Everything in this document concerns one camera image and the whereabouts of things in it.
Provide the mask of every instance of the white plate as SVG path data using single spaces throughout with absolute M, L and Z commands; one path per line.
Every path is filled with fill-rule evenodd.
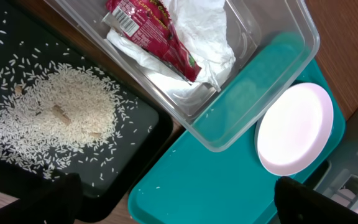
M 323 150 L 333 121 L 333 103 L 322 87 L 290 87 L 258 122 L 255 146 L 262 165 L 275 175 L 300 172 Z

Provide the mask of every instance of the wood grain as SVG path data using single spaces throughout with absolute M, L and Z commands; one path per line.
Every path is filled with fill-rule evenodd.
M 112 71 L 128 85 L 150 97 L 128 74 L 86 37 L 62 19 L 41 0 L 18 0 L 43 21 L 59 30 L 73 44 L 100 66 Z M 316 60 L 346 119 L 358 108 L 358 0 L 306 0 L 321 36 L 321 47 Z M 168 147 L 183 131 L 177 121 Z M 135 223 L 127 211 L 128 194 L 120 201 L 107 219 L 100 223 Z M 15 199 L 0 194 L 0 208 Z

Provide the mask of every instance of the turquoise plastic tray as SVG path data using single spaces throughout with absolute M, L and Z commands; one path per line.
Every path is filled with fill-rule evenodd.
M 305 170 L 304 182 L 339 144 L 345 120 L 323 74 L 313 60 L 295 83 L 321 85 L 334 106 L 334 125 L 326 147 Z M 129 196 L 129 211 L 140 223 L 267 223 L 277 212 L 277 176 L 261 165 L 254 146 L 255 125 L 229 149 L 207 150 L 188 131 L 161 157 Z

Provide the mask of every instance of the food packet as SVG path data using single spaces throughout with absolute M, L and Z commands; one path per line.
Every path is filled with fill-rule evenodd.
M 109 25 L 157 57 L 174 72 L 194 82 L 201 67 L 180 42 L 170 15 L 159 0 L 109 0 Z

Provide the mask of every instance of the white tissue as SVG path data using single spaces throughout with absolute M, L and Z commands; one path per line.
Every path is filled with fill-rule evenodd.
M 162 0 L 171 15 L 178 38 L 190 51 L 197 64 L 202 68 L 196 82 L 210 83 L 220 91 L 220 76 L 228 75 L 236 61 L 233 50 L 226 40 L 225 0 Z M 183 78 L 169 69 L 160 60 L 151 56 L 138 45 L 110 30 L 110 41 L 119 50 L 135 59 L 146 68 L 182 80 Z

